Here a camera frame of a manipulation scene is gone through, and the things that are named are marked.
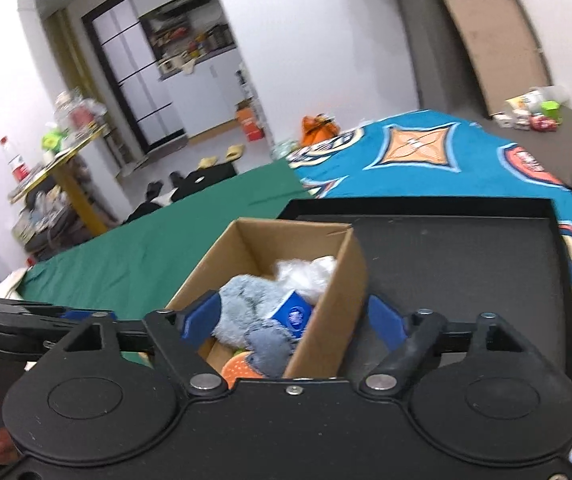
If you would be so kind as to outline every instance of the metal screw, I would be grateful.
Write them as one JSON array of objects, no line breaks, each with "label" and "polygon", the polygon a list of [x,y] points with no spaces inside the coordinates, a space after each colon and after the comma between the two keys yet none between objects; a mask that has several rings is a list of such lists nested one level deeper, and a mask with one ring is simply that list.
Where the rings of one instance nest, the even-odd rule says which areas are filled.
[{"label": "metal screw", "polygon": [[388,374],[374,374],[366,379],[366,386],[379,392],[392,390],[397,386],[397,379]]},{"label": "metal screw", "polygon": [[301,386],[291,385],[286,386],[286,393],[288,395],[301,395],[304,393],[304,389]]},{"label": "metal screw", "polygon": [[191,379],[191,386],[197,390],[214,390],[220,384],[221,377],[215,374],[197,374]]}]

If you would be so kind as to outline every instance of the red bottle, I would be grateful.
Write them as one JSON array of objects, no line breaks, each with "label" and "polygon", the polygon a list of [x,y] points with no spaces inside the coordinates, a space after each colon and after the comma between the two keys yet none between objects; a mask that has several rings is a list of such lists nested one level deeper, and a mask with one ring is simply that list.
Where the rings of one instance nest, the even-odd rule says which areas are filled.
[{"label": "red bottle", "polygon": [[28,170],[28,166],[26,166],[24,159],[19,154],[16,147],[9,142],[8,137],[2,137],[0,145],[6,154],[6,160],[10,166],[10,170],[13,172],[15,180],[21,182],[31,173]]}]

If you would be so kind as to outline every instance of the bed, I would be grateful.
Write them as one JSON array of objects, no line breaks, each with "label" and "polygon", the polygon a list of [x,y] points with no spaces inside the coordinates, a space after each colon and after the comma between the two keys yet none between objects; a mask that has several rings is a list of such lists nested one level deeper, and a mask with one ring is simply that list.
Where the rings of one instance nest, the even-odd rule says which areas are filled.
[{"label": "bed", "polygon": [[26,300],[114,310],[141,319],[164,308],[227,225],[275,218],[306,198],[285,160],[220,182],[59,254],[28,271]]},{"label": "bed", "polygon": [[572,277],[572,191],[521,146],[477,123],[431,110],[403,114],[302,148],[288,161],[317,198],[550,198]]}]

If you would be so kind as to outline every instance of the slipper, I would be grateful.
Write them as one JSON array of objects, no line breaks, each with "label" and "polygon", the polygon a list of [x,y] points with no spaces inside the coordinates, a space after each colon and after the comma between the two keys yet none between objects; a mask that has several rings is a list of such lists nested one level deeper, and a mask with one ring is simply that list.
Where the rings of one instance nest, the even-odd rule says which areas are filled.
[{"label": "slipper", "polygon": [[233,162],[243,155],[245,146],[243,144],[233,144],[226,152],[226,162]]},{"label": "slipper", "polygon": [[205,158],[202,158],[202,160],[199,161],[199,165],[197,166],[197,169],[198,170],[206,170],[207,168],[212,168],[216,163],[217,163],[217,157],[216,156],[207,156]]},{"label": "slipper", "polygon": [[173,173],[168,175],[168,178],[170,179],[171,186],[173,186],[174,188],[181,187],[183,181],[186,180],[185,177],[181,173],[179,173],[179,171],[173,171]]},{"label": "slipper", "polygon": [[148,184],[146,188],[146,202],[150,202],[154,198],[157,198],[162,192],[163,182],[161,180],[156,180]]}]

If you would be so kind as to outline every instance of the yellow table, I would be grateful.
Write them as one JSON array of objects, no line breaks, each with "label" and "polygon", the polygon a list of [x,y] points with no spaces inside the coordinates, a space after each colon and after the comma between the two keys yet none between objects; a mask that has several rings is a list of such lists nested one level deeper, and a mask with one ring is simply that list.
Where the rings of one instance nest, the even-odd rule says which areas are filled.
[{"label": "yellow table", "polygon": [[106,227],[106,224],[104,224],[102,219],[97,215],[93,207],[88,202],[86,194],[79,187],[79,184],[77,184],[77,181],[71,174],[66,163],[76,156],[80,150],[93,142],[93,140],[103,137],[107,133],[108,127],[105,125],[100,126],[89,136],[80,140],[76,145],[65,150],[63,153],[58,153],[57,158],[48,164],[48,166],[44,167],[37,173],[28,176],[8,195],[10,203],[14,204],[19,202],[28,192],[35,189],[37,185],[42,183],[45,178],[52,176],[61,186],[61,189],[66,192],[68,200],[70,200],[70,205],[77,212],[79,218],[90,231],[90,234],[92,234],[93,237],[104,234],[108,231],[108,227]]}]

